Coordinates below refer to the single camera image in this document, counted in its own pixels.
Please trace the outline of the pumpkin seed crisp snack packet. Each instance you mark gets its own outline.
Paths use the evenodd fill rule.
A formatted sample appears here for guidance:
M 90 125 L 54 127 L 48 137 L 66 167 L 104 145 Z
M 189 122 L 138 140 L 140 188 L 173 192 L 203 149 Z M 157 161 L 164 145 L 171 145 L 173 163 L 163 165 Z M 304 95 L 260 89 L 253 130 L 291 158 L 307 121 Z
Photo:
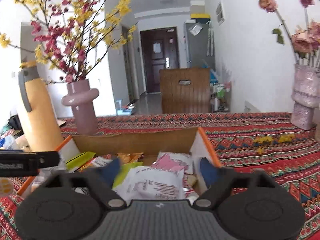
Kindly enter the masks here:
M 121 184 L 113 190 L 127 204 L 132 200 L 181 200 L 184 172 L 138 166 L 129 170 Z

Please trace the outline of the fallen yellow flowers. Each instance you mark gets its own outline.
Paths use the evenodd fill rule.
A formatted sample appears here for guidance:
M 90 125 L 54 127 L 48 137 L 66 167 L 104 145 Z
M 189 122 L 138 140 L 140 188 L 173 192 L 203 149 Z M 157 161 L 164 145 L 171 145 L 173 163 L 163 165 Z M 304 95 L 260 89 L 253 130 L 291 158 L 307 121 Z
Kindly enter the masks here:
M 265 153 L 265 150 L 273 145 L 279 145 L 279 144 L 287 144 L 290 142 L 293 142 L 295 138 L 295 135 L 293 133 L 291 134 L 282 134 L 277 137 L 273 137 L 270 135 L 266 136 L 259 136 L 256 137 L 253 142 L 255 146 L 257 146 L 257 154 L 262 155 Z

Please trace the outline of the green snack packet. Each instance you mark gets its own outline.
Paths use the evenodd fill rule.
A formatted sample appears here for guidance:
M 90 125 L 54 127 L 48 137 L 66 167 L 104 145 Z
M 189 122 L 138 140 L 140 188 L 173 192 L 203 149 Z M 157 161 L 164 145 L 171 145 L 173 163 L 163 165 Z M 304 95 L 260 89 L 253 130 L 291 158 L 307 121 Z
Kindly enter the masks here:
M 113 186 L 112 188 L 116 188 L 118 185 L 120 185 L 124 179 L 126 178 L 127 174 L 129 173 L 129 171 L 132 168 L 136 168 L 139 166 L 142 166 L 143 162 L 133 162 L 133 163 L 127 163 L 127 164 L 123 164 L 120 167 L 120 171 L 119 173 L 116 175 L 114 182 L 113 182 Z

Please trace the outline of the orange red cardboard snack box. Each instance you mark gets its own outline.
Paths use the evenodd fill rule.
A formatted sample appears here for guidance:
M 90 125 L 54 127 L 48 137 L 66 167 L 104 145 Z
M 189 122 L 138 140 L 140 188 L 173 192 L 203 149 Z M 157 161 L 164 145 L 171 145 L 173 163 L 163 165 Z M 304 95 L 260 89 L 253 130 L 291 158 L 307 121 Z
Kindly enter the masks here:
M 203 128 L 187 128 L 172 131 L 121 133 L 102 136 L 70 135 L 55 149 L 66 160 L 76 151 L 94 152 L 96 155 L 111 153 L 144 153 L 143 163 L 151 165 L 161 152 L 190 153 L 195 173 L 199 177 L 199 161 L 205 157 L 216 167 L 221 163 Z

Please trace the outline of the pink snack packet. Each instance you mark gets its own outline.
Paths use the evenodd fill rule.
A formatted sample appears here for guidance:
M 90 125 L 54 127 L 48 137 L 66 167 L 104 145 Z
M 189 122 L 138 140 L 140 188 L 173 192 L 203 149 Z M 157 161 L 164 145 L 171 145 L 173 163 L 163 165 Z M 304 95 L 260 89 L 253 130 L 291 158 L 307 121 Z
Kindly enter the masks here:
M 194 165 L 191 155 L 185 153 L 159 152 L 152 167 L 170 171 L 183 170 L 185 174 L 194 174 Z

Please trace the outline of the textured pink tall vase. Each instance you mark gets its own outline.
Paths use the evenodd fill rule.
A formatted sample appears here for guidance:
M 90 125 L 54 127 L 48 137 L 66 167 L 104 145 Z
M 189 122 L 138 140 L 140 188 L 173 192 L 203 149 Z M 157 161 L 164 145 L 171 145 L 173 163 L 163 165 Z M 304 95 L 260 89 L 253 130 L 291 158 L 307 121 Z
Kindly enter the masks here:
M 291 98 L 294 101 L 291 123 L 300 129 L 310 130 L 314 110 L 319 107 L 319 72 L 315 68 L 295 64 Z

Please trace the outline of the storage trolley with bottles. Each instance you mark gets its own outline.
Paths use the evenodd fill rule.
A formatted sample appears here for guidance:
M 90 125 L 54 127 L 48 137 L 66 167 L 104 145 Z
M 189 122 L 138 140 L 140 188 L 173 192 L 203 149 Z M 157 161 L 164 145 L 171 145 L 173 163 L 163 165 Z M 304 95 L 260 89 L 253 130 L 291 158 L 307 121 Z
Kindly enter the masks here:
M 210 106 L 213 113 L 228 113 L 231 110 L 231 82 L 210 84 Z

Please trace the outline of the red and yellow blossom branches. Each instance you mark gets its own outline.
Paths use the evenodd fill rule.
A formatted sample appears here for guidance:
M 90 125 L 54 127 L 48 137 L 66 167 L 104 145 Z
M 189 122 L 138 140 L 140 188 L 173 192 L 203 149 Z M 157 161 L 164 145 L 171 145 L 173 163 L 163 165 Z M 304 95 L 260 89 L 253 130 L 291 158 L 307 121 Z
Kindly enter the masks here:
M 106 12 L 109 0 L 14 0 L 29 12 L 37 63 L 64 73 L 61 81 L 84 80 L 107 56 L 132 41 L 136 26 L 117 35 L 122 19 L 131 12 L 131 0 L 119 2 Z

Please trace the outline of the brown wooden chair back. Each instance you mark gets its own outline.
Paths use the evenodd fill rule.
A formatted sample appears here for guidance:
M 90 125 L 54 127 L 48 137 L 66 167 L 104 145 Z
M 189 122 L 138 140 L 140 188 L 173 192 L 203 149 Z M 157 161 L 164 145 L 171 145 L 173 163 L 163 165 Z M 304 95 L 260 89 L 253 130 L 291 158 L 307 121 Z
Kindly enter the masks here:
M 164 114 L 210 112 L 208 68 L 163 69 L 159 74 Z

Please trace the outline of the dark brown entrance door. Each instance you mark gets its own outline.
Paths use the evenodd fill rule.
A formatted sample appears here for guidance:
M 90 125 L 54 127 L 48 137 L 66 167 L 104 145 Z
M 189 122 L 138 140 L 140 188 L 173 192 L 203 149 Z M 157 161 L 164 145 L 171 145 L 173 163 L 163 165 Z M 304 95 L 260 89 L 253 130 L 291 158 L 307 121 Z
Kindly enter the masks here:
M 140 32 L 146 79 L 146 92 L 160 92 L 160 70 L 180 67 L 177 28 Z

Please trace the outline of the grey refrigerator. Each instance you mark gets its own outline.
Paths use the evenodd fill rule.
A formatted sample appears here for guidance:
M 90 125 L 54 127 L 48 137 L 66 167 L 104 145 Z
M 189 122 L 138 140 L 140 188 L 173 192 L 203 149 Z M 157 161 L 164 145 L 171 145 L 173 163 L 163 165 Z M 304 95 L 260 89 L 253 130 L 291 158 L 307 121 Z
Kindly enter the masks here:
M 187 20 L 184 24 L 187 67 L 215 70 L 214 33 L 210 18 Z

